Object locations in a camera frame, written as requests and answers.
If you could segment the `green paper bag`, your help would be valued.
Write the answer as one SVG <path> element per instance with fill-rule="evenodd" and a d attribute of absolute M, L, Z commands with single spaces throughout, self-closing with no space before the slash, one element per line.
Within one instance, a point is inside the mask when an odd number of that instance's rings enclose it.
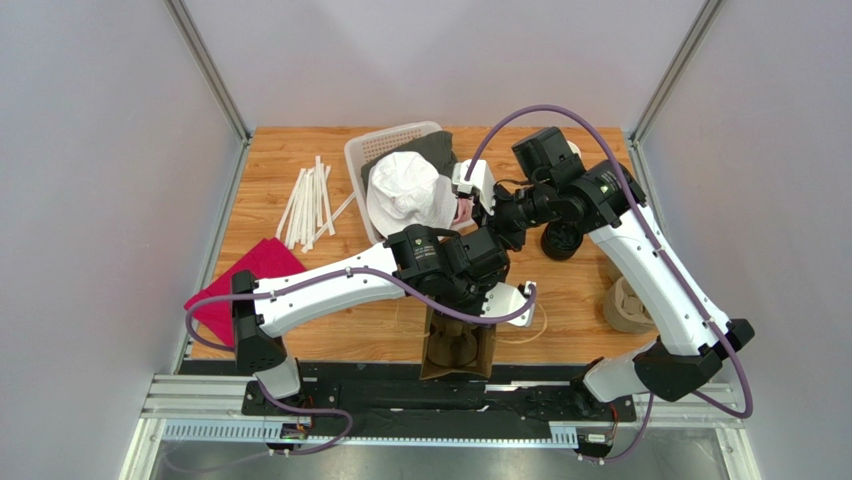
<path fill-rule="evenodd" d="M 407 336 L 422 341 L 419 379 L 437 380 L 448 375 L 473 375 L 489 379 L 494 368 L 498 344 L 523 345 L 537 340 L 549 327 L 549 317 L 540 304 L 532 317 L 537 329 L 524 338 L 519 334 L 501 335 L 498 325 L 479 325 L 458 321 L 428 308 L 419 330 L 406 330 L 400 323 L 402 301 L 394 302 L 395 327 Z"/>

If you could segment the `single beige cup carrier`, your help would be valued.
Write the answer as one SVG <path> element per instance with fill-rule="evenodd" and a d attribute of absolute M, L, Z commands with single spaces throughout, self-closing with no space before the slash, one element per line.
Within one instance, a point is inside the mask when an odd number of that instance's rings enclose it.
<path fill-rule="evenodd" d="M 476 327 L 449 320 L 430 327 L 427 358 L 439 367 L 458 368 L 473 362 L 478 354 Z"/>

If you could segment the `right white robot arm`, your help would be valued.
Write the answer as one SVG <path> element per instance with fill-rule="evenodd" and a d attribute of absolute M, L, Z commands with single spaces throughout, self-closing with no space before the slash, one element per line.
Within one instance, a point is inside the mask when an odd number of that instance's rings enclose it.
<path fill-rule="evenodd" d="M 658 337 L 651 343 L 590 364 L 578 391 L 597 403 L 638 393 L 675 402 L 698 395 L 730 361 L 751 408 L 753 394 L 738 353 L 754 338 L 752 325 L 730 318 L 704 294 L 658 231 L 642 189 L 601 135 L 592 136 L 607 157 L 592 168 L 557 127 L 518 141 L 512 151 L 526 185 L 509 197 L 497 193 L 486 206 L 489 220 L 514 249 L 539 224 L 566 225 L 588 237 L 656 326 Z"/>

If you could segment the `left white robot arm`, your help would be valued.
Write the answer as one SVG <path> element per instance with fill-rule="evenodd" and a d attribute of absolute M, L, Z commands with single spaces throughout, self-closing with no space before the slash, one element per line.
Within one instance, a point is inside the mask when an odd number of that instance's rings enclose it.
<path fill-rule="evenodd" d="M 301 386 L 285 336 L 309 321 L 350 307 L 414 297 L 452 320 L 527 327 L 533 284 L 505 282 L 510 260 L 489 229 L 457 231 L 410 225 L 336 263 L 276 278 L 248 270 L 231 280 L 234 354 L 239 373 L 256 375 L 277 398 Z"/>

